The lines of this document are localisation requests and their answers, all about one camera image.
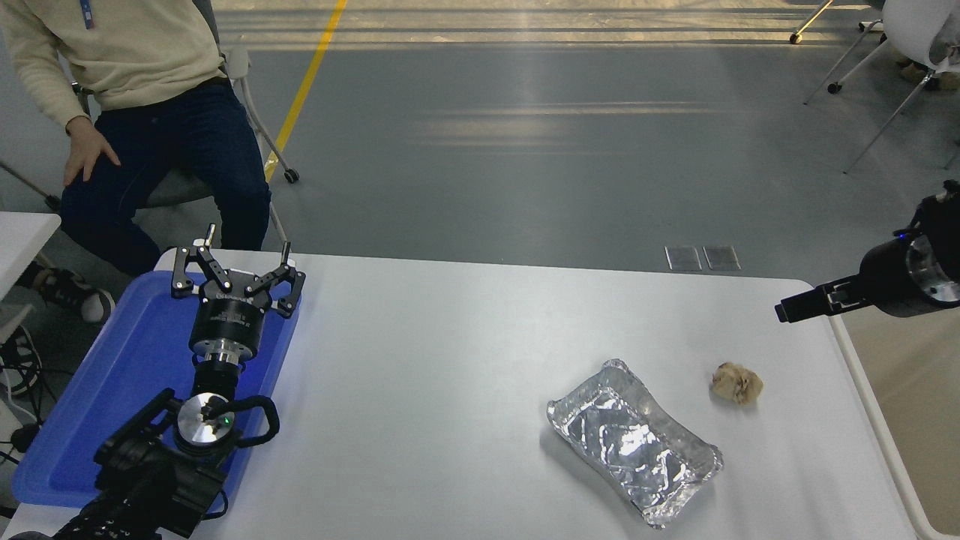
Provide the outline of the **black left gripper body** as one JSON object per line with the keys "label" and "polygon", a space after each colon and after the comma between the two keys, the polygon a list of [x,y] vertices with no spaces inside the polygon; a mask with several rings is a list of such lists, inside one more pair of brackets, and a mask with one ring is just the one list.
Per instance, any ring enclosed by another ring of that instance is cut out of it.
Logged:
{"label": "black left gripper body", "polygon": [[199,310],[189,338],[192,349],[205,348],[214,341],[232,341],[245,349],[258,349],[271,297],[261,291],[247,297],[254,274],[229,271],[231,290],[223,291],[215,280],[207,280],[199,291]]}

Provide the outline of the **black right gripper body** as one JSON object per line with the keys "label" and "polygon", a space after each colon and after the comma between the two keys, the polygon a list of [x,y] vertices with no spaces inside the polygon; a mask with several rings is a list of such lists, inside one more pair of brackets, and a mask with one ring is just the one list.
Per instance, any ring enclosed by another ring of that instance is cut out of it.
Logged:
{"label": "black right gripper body", "polygon": [[932,305],[912,277],[932,255],[927,242],[916,237],[913,242],[903,239],[886,241],[869,250],[859,267],[868,301],[878,310],[895,317],[929,314]]}

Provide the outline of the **person's right hand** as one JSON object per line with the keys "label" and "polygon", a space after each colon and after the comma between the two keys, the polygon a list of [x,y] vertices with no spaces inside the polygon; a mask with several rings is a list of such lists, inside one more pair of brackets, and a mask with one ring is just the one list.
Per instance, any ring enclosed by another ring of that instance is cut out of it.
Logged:
{"label": "person's right hand", "polygon": [[70,140],[70,151],[63,171],[63,187],[74,184],[77,178],[82,182],[92,180],[94,169],[102,157],[114,167],[122,164],[107,138],[94,127],[88,116],[79,115],[70,119],[64,129]]}

